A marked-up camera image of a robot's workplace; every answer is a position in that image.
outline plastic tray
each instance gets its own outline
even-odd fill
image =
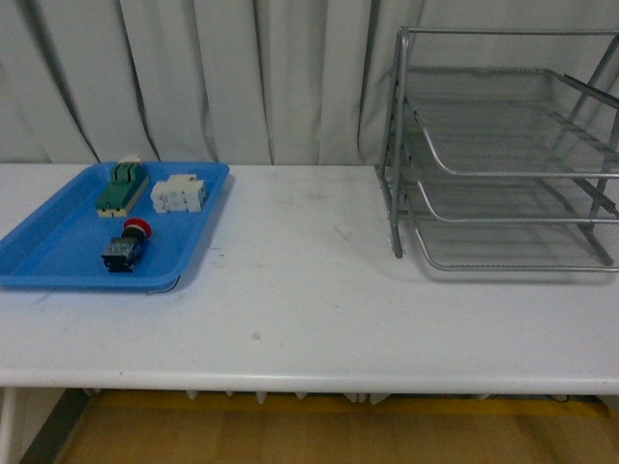
[[[0,284],[19,288],[163,291],[187,268],[229,167],[220,163],[148,162],[150,184],[130,212],[153,227],[133,273],[111,274],[101,254],[126,217],[99,217],[95,200],[115,163],[91,166],[47,200],[0,242]],[[171,174],[196,174],[208,198],[200,213],[155,213],[150,192]]]

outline white curtain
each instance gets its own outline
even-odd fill
[[[373,164],[402,24],[617,28],[619,4],[3,0],[0,161],[90,163],[136,153],[230,164]],[[544,56],[524,44],[419,40],[413,54],[447,64]],[[586,79],[603,51],[586,46],[576,55],[547,50],[552,64],[576,56],[576,73]],[[616,93],[618,73],[613,64],[604,90]]]

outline metal wire rack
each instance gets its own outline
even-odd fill
[[[534,68],[410,68],[415,34],[612,37],[587,83]],[[402,256],[405,204],[442,270],[619,271],[619,100],[595,85],[619,31],[400,28],[376,166]],[[601,135],[581,108],[614,113]],[[391,181],[387,168],[391,165]]]

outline table leg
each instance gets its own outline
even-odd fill
[[[26,416],[26,395],[17,387],[6,387],[0,417],[0,464],[17,464]]]

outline terminal block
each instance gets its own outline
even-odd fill
[[[206,200],[204,181],[195,174],[174,174],[167,181],[159,181],[151,191],[151,200],[157,213],[169,211],[202,211]]]
[[[97,213],[102,218],[126,217],[150,180],[138,158],[121,160],[111,171],[110,181],[97,198]]]
[[[101,258],[110,273],[132,273],[139,262],[143,243],[152,234],[148,222],[138,217],[125,221],[123,234],[114,237]]]

